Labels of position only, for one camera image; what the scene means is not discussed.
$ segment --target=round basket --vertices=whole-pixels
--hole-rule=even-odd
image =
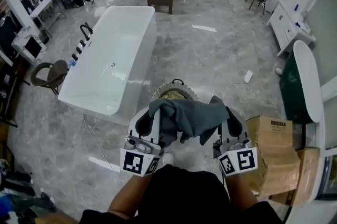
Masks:
[[[179,92],[187,100],[199,100],[194,91],[187,87],[181,79],[174,79],[172,82],[166,83],[157,89],[153,94],[151,101],[159,99],[161,96],[172,90]]]

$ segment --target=floor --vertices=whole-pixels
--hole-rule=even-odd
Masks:
[[[284,118],[279,78],[275,66],[283,67],[277,58],[278,46],[266,26],[270,14],[251,0],[174,0],[173,15],[168,7],[157,8],[157,43],[153,51],[139,108],[148,104],[163,83],[180,78],[191,87],[201,101],[212,95],[236,109],[245,119],[257,115]],[[51,29],[53,38],[47,44],[45,61],[68,60],[83,35],[80,24],[94,26],[109,5],[147,5],[146,0],[96,0],[81,8],[67,11]],[[208,32],[192,28],[202,25],[216,29]],[[249,84],[240,82],[251,70]],[[127,128],[69,108],[57,100],[51,90],[22,86],[16,121],[11,128],[9,145],[17,162],[33,173],[37,186],[52,195],[56,205],[76,219],[87,208],[104,211],[127,181],[119,174],[97,163],[103,160],[95,136],[107,160],[119,164],[119,148],[124,146]],[[205,146],[198,139],[184,145],[170,146],[175,164],[191,171],[214,170],[212,137]]]

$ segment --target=black shirt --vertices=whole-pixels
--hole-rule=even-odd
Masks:
[[[268,202],[259,202],[238,212],[216,175],[189,172],[166,165],[153,175],[138,207],[138,215],[128,221],[137,223],[282,223]],[[93,210],[83,212],[80,224],[121,223],[126,220]]]

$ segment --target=white cabinet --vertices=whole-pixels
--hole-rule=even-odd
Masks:
[[[289,11],[289,8],[281,0],[267,25],[272,26],[279,42],[281,49],[277,54],[279,57],[284,52],[291,52],[296,40],[302,40],[307,45],[315,41],[315,37],[310,33],[308,25],[301,19],[301,16],[295,11]]]

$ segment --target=white bathtub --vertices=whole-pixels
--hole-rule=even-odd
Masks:
[[[156,42],[155,10],[109,7],[93,32],[58,99],[85,114],[128,125]]]

